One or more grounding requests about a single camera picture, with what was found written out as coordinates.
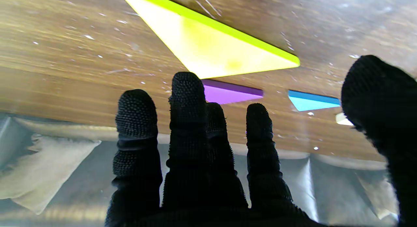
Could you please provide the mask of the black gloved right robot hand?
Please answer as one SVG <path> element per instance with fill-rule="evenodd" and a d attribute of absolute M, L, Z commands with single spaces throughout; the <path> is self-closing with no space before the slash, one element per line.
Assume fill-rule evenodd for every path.
<path fill-rule="evenodd" d="M 396 226 L 416 226 L 416 80 L 374 55 L 348 71 L 341 105 L 355 129 L 387 160 L 398 200 Z M 248 207 L 234 168 L 223 110 L 207 103 L 191 72 L 172 80 L 171 139 L 162 178 L 157 113 L 144 90 L 124 92 L 116 126 L 116 178 L 106 227 L 321 227 L 293 203 L 280 171 L 266 108 L 246 113 Z"/>

